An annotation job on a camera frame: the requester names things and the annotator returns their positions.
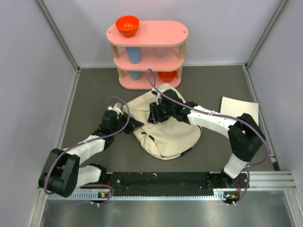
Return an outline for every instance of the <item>orange bowl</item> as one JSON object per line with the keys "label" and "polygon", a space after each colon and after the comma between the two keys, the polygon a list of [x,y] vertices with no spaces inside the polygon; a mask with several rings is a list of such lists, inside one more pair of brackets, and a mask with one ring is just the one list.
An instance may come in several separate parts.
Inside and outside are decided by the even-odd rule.
{"label": "orange bowl", "polygon": [[172,81],[177,76],[177,71],[158,72],[159,77],[164,81]]}
{"label": "orange bowl", "polygon": [[139,19],[132,15],[120,17],[116,21],[116,27],[122,35],[131,37],[138,31]]}

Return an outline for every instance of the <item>cable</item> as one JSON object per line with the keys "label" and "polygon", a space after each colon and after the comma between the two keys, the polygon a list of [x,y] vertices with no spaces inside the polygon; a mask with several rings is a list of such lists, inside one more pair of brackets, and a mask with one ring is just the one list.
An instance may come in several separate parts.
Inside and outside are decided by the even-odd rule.
{"label": "cable", "polygon": [[[157,89],[156,86],[151,82],[151,78],[150,78],[150,75],[149,75],[149,71],[152,73],[152,76],[154,77],[154,81],[155,81],[155,75],[154,75],[152,69],[147,69],[147,79],[148,79],[149,83],[150,83],[151,86],[152,86],[159,94],[161,94],[163,97],[165,97],[166,99],[168,99],[168,100],[170,100],[170,101],[172,101],[172,102],[174,102],[174,103],[176,103],[176,104],[178,104],[178,105],[180,105],[180,106],[183,106],[183,107],[185,107],[185,108],[187,108],[187,109],[196,111],[196,112],[201,113],[201,114],[206,114],[206,115],[209,114],[208,112],[204,112],[204,111],[201,111],[201,110],[197,110],[197,109],[195,109],[195,108],[193,108],[193,107],[190,107],[190,106],[185,105],[185,104],[183,104],[183,103],[181,103],[181,102],[178,102],[178,101],[172,99],[171,97],[168,97],[167,95],[165,95],[165,94],[163,94],[162,92],[160,92],[159,89]],[[265,157],[261,162],[254,163],[254,164],[250,164],[250,166],[257,166],[257,165],[261,165],[261,164],[263,164],[264,162],[266,162],[266,160],[267,160],[268,157],[270,156],[270,153],[269,153],[269,145],[266,143],[266,141],[263,139],[263,137],[261,136],[261,134],[258,133],[257,130],[255,130],[250,124],[248,124],[248,123],[245,122],[244,120],[239,119],[239,118],[236,118],[236,117],[233,117],[233,116],[224,115],[224,114],[217,114],[217,113],[213,114],[213,116],[215,116],[215,117],[222,117],[222,118],[229,118],[229,119],[238,121],[238,122],[240,122],[240,123],[246,125],[247,127],[249,127],[249,128],[250,128],[250,129],[259,137],[259,139],[262,141],[262,143],[264,144],[264,146],[265,146],[265,148],[266,148],[266,157]]]}
{"label": "cable", "polygon": [[243,192],[242,196],[238,199],[238,201],[236,201],[234,203],[235,206],[243,199],[243,197],[245,196],[245,194],[248,190],[248,187],[250,186],[250,172],[248,171],[247,167],[245,167],[244,169],[247,171],[247,184],[246,184],[246,187],[244,189],[244,192]]}
{"label": "cable", "polygon": [[[107,198],[107,200],[105,200],[103,203],[100,203],[100,206],[106,204],[109,202],[109,200],[112,198],[112,196],[115,194],[115,190],[112,186],[110,185],[107,185],[107,184],[86,184],[86,185],[83,185],[82,187],[106,187],[106,188],[109,188],[111,190],[111,193],[110,193],[110,196]],[[68,213],[69,211],[71,211],[72,209],[74,209],[75,207],[79,206],[79,205],[82,205],[82,204],[88,204],[88,203],[92,203],[90,201],[84,201],[84,202],[79,202],[73,206],[71,206],[70,208],[66,209],[65,211],[63,211],[58,217],[56,217],[55,219],[52,219],[51,218],[51,214],[50,214],[50,205],[48,205],[46,207],[46,211],[47,211],[47,217],[48,217],[48,220],[50,222],[56,222],[57,220],[59,220],[60,218],[62,218],[62,216],[64,216],[66,213]]]}
{"label": "cable", "polygon": [[[130,113],[130,110],[129,110],[129,107],[128,107],[126,101],[124,101],[124,100],[121,99],[120,97],[111,96],[111,97],[109,97],[109,98],[107,99],[107,103],[109,102],[109,100],[110,100],[111,98],[116,98],[116,99],[119,99],[121,102],[123,102],[124,105],[125,105],[126,108],[127,108],[127,111]],[[124,125],[120,130],[118,130],[118,131],[116,131],[116,132],[114,132],[114,133],[111,133],[111,134],[109,134],[109,135],[106,135],[106,136],[100,136],[100,137],[97,137],[97,138],[88,140],[88,141],[86,141],[86,142],[89,143],[89,142],[92,142],[92,141],[95,141],[95,140],[105,139],[105,138],[112,137],[112,136],[115,136],[115,135],[119,134],[120,132],[122,132],[122,131],[126,128],[126,126],[127,126],[128,123],[129,123],[129,120],[130,120],[130,114],[128,114],[127,121],[126,121],[125,125]],[[58,163],[58,161],[60,160],[60,158],[61,158],[66,152],[70,151],[70,150],[73,149],[73,148],[76,148],[76,147],[78,147],[78,146],[81,146],[81,145],[83,145],[83,144],[85,144],[85,142],[81,142],[81,143],[78,143],[78,144],[76,144],[76,145],[74,145],[74,146],[72,146],[72,147],[67,148],[67,149],[64,150],[61,154],[59,154],[58,157],[56,158],[56,160],[53,162],[52,166],[50,167],[50,169],[49,169],[49,171],[48,171],[48,173],[47,173],[47,176],[46,176],[46,179],[45,179],[45,183],[44,183],[44,192],[45,192],[47,195],[53,194],[52,192],[48,192],[48,190],[47,190],[47,185],[48,185],[48,181],[49,181],[49,178],[50,178],[50,176],[51,176],[51,173],[52,173],[53,169],[55,168],[56,164]]]}

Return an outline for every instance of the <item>beige fabric bag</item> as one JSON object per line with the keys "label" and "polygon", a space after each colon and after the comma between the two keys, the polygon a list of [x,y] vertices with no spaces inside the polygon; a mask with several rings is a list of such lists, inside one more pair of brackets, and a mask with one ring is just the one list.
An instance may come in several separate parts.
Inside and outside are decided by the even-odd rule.
{"label": "beige fabric bag", "polygon": [[[185,101],[170,84],[164,84],[161,88],[173,89]],[[156,100],[157,97],[150,91],[128,103],[131,116],[144,123],[144,126],[136,130],[134,135],[140,141],[141,146],[151,155],[163,160],[177,158],[197,143],[202,130],[198,126],[178,122],[173,117],[163,123],[148,123],[149,104]]]}

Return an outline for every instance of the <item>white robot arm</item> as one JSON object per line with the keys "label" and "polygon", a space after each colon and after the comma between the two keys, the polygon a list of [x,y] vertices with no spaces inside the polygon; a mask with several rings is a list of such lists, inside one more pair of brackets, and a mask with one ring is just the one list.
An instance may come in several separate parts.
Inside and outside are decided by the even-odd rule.
{"label": "white robot arm", "polygon": [[[172,89],[161,92],[171,99],[183,103]],[[157,96],[157,101],[150,104],[151,114],[149,122],[159,123],[166,121],[170,117],[174,117],[180,122],[216,131],[230,140],[233,154],[225,165],[223,173],[231,179],[235,179],[240,174],[262,146],[260,138],[249,127],[236,120],[220,117],[218,116],[220,114],[215,111],[205,109],[193,102],[186,102],[186,105],[193,108],[193,110],[190,110],[166,99],[155,90],[153,90],[153,93]],[[244,113],[238,118],[251,125],[265,139],[262,131],[249,114]]]}

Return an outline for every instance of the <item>pink shelf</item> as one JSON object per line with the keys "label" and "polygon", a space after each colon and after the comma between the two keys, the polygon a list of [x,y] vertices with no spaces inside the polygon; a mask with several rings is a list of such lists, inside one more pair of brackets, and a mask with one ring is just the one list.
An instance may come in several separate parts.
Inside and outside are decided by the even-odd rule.
{"label": "pink shelf", "polygon": [[154,71],[174,71],[184,63],[184,59],[178,58],[179,49],[168,47],[163,57],[155,55],[154,48],[141,48],[141,60],[138,64],[132,64],[127,56],[125,48],[119,50],[119,58],[114,58],[116,66],[126,71],[146,71],[151,68]]}
{"label": "pink shelf", "polygon": [[[152,88],[152,86],[150,85],[150,83],[147,80],[146,72],[141,72],[140,79],[138,79],[138,80],[132,80],[127,71],[124,71],[124,75],[125,76],[123,78],[119,77],[119,82],[126,89],[150,90]],[[157,72],[155,72],[155,75],[156,75],[157,87],[161,86],[162,84],[167,83],[158,77]],[[168,83],[171,84],[173,87],[178,87],[180,82],[181,82],[181,79],[173,79],[171,82],[168,82]]]}
{"label": "pink shelf", "polygon": [[132,37],[120,34],[115,24],[107,30],[109,42],[123,47],[174,47],[184,43],[187,35],[184,24],[171,20],[142,20],[138,32]]}

